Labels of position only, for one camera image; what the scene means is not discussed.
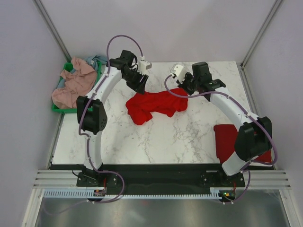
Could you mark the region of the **bright red t shirt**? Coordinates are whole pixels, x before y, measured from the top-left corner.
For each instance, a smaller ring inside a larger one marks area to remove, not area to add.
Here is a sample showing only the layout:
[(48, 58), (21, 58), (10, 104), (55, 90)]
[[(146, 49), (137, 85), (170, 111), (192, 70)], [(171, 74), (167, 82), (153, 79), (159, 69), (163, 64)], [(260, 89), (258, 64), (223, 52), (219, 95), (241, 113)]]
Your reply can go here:
[(185, 111), (188, 107), (188, 99), (184, 96), (187, 93), (181, 88), (175, 88), (171, 91), (181, 97), (174, 96), (168, 91), (145, 92), (143, 95), (135, 94), (125, 104), (128, 115), (136, 125), (143, 125), (152, 119), (153, 112), (172, 117), (176, 112)]

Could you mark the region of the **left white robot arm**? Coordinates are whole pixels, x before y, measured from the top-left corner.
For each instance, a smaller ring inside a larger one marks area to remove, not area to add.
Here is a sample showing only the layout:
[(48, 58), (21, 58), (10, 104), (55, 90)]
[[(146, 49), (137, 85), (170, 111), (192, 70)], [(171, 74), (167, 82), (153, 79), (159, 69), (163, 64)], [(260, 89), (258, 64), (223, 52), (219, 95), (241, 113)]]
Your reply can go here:
[(152, 63), (137, 57), (130, 51), (123, 50), (120, 57), (110, 59), (105, 72), (97, 84), (85, 96), (77, 98), (78, 133), (86, 141), (84, 166), (92, 171), (87, 180), (93, 186), (99, 186), (104, 181), (104, 175), (98, 169), (102, 166), (101, 136), (107, 125), (107, 114), (104, 104), (113, 88), (120, 80), (139, 94), (145, 93), (148, 79), (148, 69)]

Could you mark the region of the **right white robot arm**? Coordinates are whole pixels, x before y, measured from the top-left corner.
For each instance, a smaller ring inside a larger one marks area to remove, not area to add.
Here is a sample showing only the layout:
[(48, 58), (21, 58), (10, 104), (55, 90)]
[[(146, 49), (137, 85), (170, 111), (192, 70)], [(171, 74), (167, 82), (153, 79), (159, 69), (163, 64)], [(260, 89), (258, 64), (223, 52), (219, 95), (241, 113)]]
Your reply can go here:
[(261, 118), (244, 108), (220, 79), (212, 78), (206, 62), (193, 64), (192, 72), (182, 65), (176, 65), (172, 73), (179, 88), (189, 96), (195, 92), (204, 96), (228, 117), (238, 132), (234, 152), (223, 162), (223, 171), (217, 174), (218, 183), (228, 186), (235, 174), (272, 149), (272, 123), (268, 117)]

